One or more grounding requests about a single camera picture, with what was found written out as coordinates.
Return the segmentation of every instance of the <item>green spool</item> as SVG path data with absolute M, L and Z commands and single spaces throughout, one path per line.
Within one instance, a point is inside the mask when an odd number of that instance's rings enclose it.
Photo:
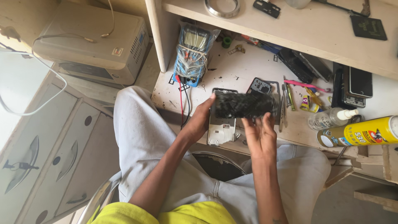
M 224 39 L 222 40 L 221 46 L 223 48 L 229 48 L 231 46 L 231 43 L 232 43 L 232 39 L 230 37 L 224 37 Z

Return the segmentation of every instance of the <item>blue multimeter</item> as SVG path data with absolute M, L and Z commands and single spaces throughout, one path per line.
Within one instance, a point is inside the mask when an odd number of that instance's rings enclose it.
M 201 53 L 208 53 L 210 49 L 211 34 L 209 31 L 198 28 L 191 24 L 185 24 L 181 28 L 178 43 L 183 46 L 177 47 L 177 58 L 174 63 L 173 80 L 177 82 L 176 75 L 184 74 L 189 77 L 182 77 L 181 83 L 197 87 L 201 81 L 201 77 L 205 72 L 206 55 Z

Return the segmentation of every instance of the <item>hand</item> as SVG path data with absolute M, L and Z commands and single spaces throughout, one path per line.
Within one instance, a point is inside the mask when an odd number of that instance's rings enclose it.
M 197 106 L 194 114 L 178 135 L 184 135 L 192 144 L 199 141 L 209 128 L 209 108 L 215 99 L 216 94 L 213 93 L 210 98 Z
M 242 118 L 245 134 L 252 160 L 275 160 L 276 161 L 276 132 L 273 127 L 275 118 L 271 113 L 264 114 L 263 120 L 256 118 L 254 125 L 251 119 Z

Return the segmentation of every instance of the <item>multimeter display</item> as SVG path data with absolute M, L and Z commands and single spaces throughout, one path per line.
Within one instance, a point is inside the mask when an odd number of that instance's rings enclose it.
M 205 48 L 206 38 L 196 35 L 194 33 L 187 32 L 185 34 L 184 44 L 200 49 L 201 51 Z

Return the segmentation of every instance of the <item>cleaning spray bottle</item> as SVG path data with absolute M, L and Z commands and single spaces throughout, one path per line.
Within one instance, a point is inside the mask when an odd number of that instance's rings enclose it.
M 359 114 L 358 110 L 344 110 L 336 107 L 310 116 L 308 125 L 314 130 L 343 126 L 357 114 Z

